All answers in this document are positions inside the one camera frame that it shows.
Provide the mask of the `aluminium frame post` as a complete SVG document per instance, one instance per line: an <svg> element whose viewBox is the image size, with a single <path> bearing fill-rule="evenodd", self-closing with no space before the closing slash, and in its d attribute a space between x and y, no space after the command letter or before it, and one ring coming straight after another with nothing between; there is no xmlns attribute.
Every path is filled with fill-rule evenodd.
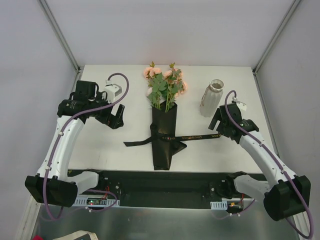
<svg viewBox="0 0 320 240"><path fill-rule="evenodd" d="M286 26L290 22L291 18L293 17L294 13L296 12L297 8L302 3L302 0L293 0L290 4L288 10L284 14L282 20L280 21L278 27L276 28L274 34L272 35L270 41L268 42L265 50L263 51L261 57L259 58L256 66L252 69L253 75L256 76L259 70L261 69L262 65L264 64L265 60L271 53L273 47L277 43L279 37L281 36L282 32L285 30Z"/></svg>
<svg viewBox="0 0 320 240"><path fill-rule="evenodd" d="M48 2L46 0L37 0L40 8L42 9L49 25L51 26L60 46L62 47L64 53L66 54L69 62L71 63L73 69L78 74L81 72L81 66L78 64Z"/></svg>

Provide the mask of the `pink rose stem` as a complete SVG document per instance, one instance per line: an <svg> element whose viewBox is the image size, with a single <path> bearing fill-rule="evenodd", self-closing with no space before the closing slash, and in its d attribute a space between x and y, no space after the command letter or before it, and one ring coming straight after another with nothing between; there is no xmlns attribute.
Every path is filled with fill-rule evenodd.
<svg viewBox="0 0 320 240"><path fill-rule="evenodd" d="M164 92L167 90L167 86L168 84L162 73L155 74L148 80L147 99L158 110L161 109L161 102L165 99Z"/></svg>
<svg viewBox="0 0 320 240"><path fill-rule="evenodd" d="M188 84L183 80L175 81L168 87L166 110L169 111L176 99L188 90Z"/></svg>
<svg viewBox="0 0 320 240"><path fill-rule="evenodd" d="M152 61L148 67L143 71L143 76L147 80L148 90L146 96L150 101L150 104L156 109L160 109L160 99L162 94L160 93L160 77L162 76L162 70L156 67Z"/></svg>
<svg viewBox="0 0 320 240"><path fill-rule="evenodd" d="M164 74L164 79L167 82L167 92L166 92L166 105L165 112L167 113L167 100L168 100L168 87L173 84L175 81L183 80L183 73L180 68L175 67L176 63L173 62L169 65L170 70Z"/></svg>

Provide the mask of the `white ribbed ceramic vase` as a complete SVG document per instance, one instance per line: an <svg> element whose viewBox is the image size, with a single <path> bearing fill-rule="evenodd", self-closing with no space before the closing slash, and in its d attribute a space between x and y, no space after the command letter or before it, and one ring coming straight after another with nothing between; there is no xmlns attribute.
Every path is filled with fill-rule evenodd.
<svg viewBox="0 0 320 240"><path fill-rule="evenodd" d="M224 82L220 79L214 79L209 83L199 106L200 114L203 117L209 118L214 115L223 96L224 86Z"/></svg>

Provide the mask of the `red cloth item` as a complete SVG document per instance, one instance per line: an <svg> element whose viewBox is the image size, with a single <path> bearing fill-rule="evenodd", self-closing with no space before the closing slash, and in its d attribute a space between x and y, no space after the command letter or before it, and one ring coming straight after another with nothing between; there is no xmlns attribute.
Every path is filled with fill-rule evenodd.
<svg viewBox="0 0 320 240"><path fill-rule="evenodd" d="M41 236L35 235L32 240L44 240Z"/></svg>

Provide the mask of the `black wrapping paper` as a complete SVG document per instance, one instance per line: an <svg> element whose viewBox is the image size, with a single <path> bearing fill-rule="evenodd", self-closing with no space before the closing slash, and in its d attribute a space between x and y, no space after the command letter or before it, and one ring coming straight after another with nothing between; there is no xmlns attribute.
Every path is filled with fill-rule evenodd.
<svg viewBox="0 0 320 240"><path fill-rule="evenodd" d="M169 111L166 102L160 104L160 109L152 108L151 148L153 167L155 170L169 170L173 155L184 150L187 145L176 139L176 123L178 105L173 104Z"/></svg>

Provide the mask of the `right aluminium frame post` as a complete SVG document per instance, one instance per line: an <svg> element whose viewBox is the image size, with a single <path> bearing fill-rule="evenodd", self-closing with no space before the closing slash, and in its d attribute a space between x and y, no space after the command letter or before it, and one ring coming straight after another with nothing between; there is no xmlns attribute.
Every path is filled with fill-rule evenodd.
<svg viewBox="0 0 320 240"><path fill-rule="evenodd" d="M282 32L285 30L286 26L290 22L291 18L293 17L294 13L296 12L297 8L302 3L302 0L293 0L290 4L288 10L284 14L282 20L280 21L278 27L276 28L274 34L272 35L270 41L268 42L265 50L263 51L261 57L259 58L256 66L252 69L253 75L256 76L259 70L261 69L262 65L264 64L265 60L271 53L273 47L277 43L279 37L281 36Z"/></svg>

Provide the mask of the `black gold-lettered ribbon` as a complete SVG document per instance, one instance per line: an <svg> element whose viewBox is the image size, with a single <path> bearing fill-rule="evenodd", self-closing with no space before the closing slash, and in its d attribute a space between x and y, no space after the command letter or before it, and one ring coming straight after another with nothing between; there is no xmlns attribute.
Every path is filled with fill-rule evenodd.
<svg viewBox="0 0 320 240"><path fill-rule="evenodd" d="M220 133L214 134L203 134L203 135L186 135L186 136L175 136L174 134L161 133L157 126L152 124L150 126L151 136L142 141L125 141L126 147L142 146L151 143L155 140L161 140L164 142L185 142L185 141L196 141L196 140L209 140L218 139L222 135Z"/></svg>

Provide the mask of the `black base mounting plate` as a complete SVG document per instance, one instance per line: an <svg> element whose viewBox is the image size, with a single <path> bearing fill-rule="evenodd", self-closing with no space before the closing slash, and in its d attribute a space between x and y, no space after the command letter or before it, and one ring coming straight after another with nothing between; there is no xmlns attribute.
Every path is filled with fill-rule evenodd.
<svg viewBox="0 0 320 240"><path fill-rule="evenodd" d="M232 192L228 172L96 170L96 190L108 190L122 207L209 209L222 199L249 199Z"/></svg>

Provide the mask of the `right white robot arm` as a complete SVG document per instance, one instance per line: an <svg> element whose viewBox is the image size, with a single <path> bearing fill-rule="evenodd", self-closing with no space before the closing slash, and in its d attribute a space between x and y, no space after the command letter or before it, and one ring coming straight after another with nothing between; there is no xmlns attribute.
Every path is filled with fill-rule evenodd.
<svg viewBox="0 0 320 240"><path fill-rule="evenodd" d="M305 175L298 176L268 149L257 125L250 119L242 118L235 102L221 105L208 128L216 129L240 145L266 178L265 181L259 181L243 171L230 173L215 188L220 197L231 199L239 194L250 196L263 204L274 221L306 211L310 201L310 180Z"/></svg>

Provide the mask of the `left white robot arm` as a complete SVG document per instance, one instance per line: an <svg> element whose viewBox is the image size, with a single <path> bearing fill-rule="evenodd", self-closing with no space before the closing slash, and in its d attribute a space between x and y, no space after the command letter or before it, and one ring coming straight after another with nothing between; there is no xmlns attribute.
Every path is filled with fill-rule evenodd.
<svg viewBox="0 0 320 240"><path fill-rule="evenodd" d="M105 191L106 183L92 171L77 176L68 176L72 152L88 118L117 129L124 125L124 105L119 105L115 115L112 103L122 93L121 86L106 81L103 91L91 81L79 81L68 99L58 105L57 124L48 153L34 176L28 175L25 187L38 203L71 207L77 196L86 190L99 195Z"/></svg>

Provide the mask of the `left aluminium frame post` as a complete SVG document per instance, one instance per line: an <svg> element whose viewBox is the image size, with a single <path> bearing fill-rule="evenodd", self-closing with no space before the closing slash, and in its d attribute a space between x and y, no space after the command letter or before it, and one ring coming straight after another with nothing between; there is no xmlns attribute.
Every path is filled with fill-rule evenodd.
<svg viewBox="0 0 320 240"><path fill-rule="evenodd" d="M73 69L78 74L81 72L81 66L78 64L48 2L46 0L37 0L40 8L42 9L49 25L51 26L60 46L62 47L64 53L66 54L69 62L71 63Z"/></svg>

